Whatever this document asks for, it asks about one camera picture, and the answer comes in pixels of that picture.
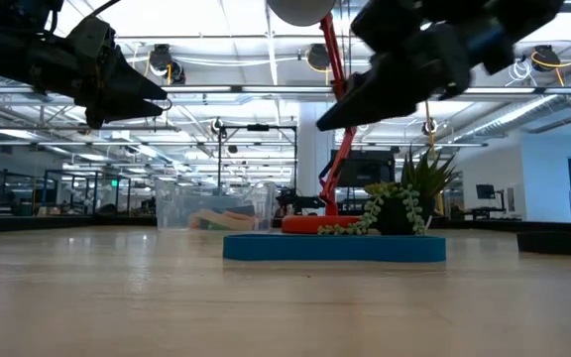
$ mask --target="string of pearls plant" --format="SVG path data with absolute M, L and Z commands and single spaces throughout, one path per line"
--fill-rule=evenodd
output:
M 356 223 L 350 223 L 347 228 L 340 225 L 318 227 L 318 234 L 334 235 L 365 235 L 369 233 L 369 228 L 378 222 L 378 215 L 383 210 L 386 199 L 401 199 L 406 209 L 406 219 L 413 223 L 413 232 L 417 235 L 424 235 L 426 224 L 420 215 L 422 207 L 419 206 L 418 198 L 420 193 L 413 190 L 411 184 L 402 187 L 397 183 L 376 183 L 365 187 L 365 191 L 370 195 L 370 200 L 365 205 L 365 213 Z M 397 217 L 385 217 L 384 219 L 398 219 Z

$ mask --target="wooden floor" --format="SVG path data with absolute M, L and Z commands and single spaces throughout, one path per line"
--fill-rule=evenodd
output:
M 571 258 L 439 234 L 434 265 L 223 262 L 219 236 L 141 228 L 0 234 L 0 356 L 571 357 Z

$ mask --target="plant pot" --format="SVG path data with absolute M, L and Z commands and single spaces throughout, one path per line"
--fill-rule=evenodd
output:
M 426 223 L 435 208 L 433 198 L 421 197 L 418 204 L 422 207 L 422 219 Z M 413 223 L 406 218 L 406 207 L 402 204 L 401 198 L 385 199 L 385 204 L 381 206 L 378 213 L 378 222 L 374 225 L 383 235 L 414 235 Z

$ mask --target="red base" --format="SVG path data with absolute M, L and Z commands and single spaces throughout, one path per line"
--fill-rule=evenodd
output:
M 358 222 L 357 216 L 288 216 L 282 221 L 282 232 L 290 234 L 317 234 L 318 227 L 339 224 L 347 228 Z

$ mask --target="white lamp shade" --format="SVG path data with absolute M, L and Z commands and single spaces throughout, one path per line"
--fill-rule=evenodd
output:
M 312 26 L 332 11 L 335 0 L 268 0 L 280 19 L 294 26 Z

